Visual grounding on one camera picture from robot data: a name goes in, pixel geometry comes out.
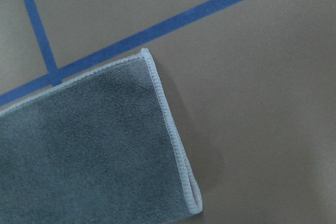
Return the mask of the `pink and grey towel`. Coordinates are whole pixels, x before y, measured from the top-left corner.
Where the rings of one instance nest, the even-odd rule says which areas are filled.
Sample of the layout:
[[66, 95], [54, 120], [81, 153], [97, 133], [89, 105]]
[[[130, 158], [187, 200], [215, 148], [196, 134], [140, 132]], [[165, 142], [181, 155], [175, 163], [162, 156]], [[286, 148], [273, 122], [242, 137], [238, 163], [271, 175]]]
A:
[[170, 223], [202, 210], [146, 48], [1, 112], [1, 223]]

